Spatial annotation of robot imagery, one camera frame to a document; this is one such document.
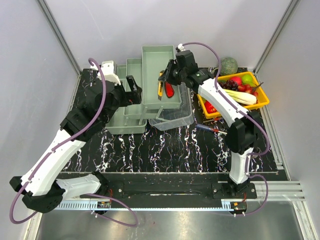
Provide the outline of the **yellow utility knife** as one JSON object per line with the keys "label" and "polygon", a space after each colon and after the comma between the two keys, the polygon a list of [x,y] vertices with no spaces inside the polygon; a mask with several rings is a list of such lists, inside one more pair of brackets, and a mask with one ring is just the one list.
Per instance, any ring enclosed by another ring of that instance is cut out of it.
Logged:
{"label": "yellow utility knife", "polygon": [[158,99],[161,101],[163,97],[163,92],[164,92],[164,78],[162,75],[165,73],[164,70],[160,71],[159,73],[159,78],[158,78],[158,90],[157,90],[157,95]]}

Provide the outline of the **red utility knife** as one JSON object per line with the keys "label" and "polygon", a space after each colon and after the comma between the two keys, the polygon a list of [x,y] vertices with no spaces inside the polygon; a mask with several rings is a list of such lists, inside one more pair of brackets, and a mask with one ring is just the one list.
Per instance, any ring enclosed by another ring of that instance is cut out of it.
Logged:
{"label": "red utility knife", "polygon": [[166,82],[164,84],[164,88],[165,88],[165,94],[169,99],[175,95],[175,90],[170,83]]}

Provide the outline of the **clear plastic tool box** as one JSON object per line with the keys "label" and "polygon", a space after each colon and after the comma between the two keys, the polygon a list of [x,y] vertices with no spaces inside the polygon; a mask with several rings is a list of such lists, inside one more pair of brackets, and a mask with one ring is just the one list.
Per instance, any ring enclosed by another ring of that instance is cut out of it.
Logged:
{"label": "clear plastic tool box", "polygon": [[147,124],[160,131],[166,131],[194,122],[191,94],[181,84],[173,86],[174,95],[158,98],[158,77],[169,60],[175,59],[172,45],[143,46],[139,58],[127,58],[125,65],[118,65],[119,76],[126,91],[130,86],[126,76],[132,75],[142,88],[141,104],[120,107],[106,124],[112,135],[142,134]]}

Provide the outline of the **blue red screwdriver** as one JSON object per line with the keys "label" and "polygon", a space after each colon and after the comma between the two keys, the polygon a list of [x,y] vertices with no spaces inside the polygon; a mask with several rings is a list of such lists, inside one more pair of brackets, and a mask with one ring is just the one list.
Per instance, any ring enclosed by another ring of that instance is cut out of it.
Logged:
{"label": "blue red screwdriver", "polygon": [[225,132],[225,131],[221,131],[217,128],[213,128],[213,127],[210,127],[210,126],[206,126],[206,125],[203,125],[203,124],[196,124],[195,126],[197,129],[199,130],[203,130],[203,131],[207,131],[207,132],[212,132],[212,133],[220,133],[220,134],[223,134],[223,135],[227,135],[228,133]]}

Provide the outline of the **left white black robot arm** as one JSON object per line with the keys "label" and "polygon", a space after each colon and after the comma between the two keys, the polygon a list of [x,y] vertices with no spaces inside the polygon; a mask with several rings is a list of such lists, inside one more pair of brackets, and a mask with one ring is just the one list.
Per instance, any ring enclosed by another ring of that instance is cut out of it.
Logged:
{"label": "left white black robot arm", "polygon": [[85,89],[85,98],[62,120],[52,143],[37,163],[26,174],[14,176],[9,182],[23,196],[24,205],[38,213],[48,213],[73,197],[107,195],[109,182],[97,171],[71,179],[59,179],[58,175],[70,158],[105,128],[118,108],[142,101],[142,88],[132,75],[125,77],[130,87],[126,91],[112,61],[98,65],[90,58],[89,63],[96,79]]}

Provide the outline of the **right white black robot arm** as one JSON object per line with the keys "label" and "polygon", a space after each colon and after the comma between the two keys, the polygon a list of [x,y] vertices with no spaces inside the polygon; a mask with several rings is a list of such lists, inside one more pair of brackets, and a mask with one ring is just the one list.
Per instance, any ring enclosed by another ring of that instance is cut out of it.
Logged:
{"label": "right white black robot arm", "polygon": [[225,142],[231,151],[231,168],[222,192],[239,198],[250,184],[249,162],[258,138],[256,117],[223,90],[217,75],[198,67],[194,54],[185,49],[184,43],[179,44],[176,51],[175,59],[169,60],[158,80],[174,86],[185,84],[224,118],[228,125]]}

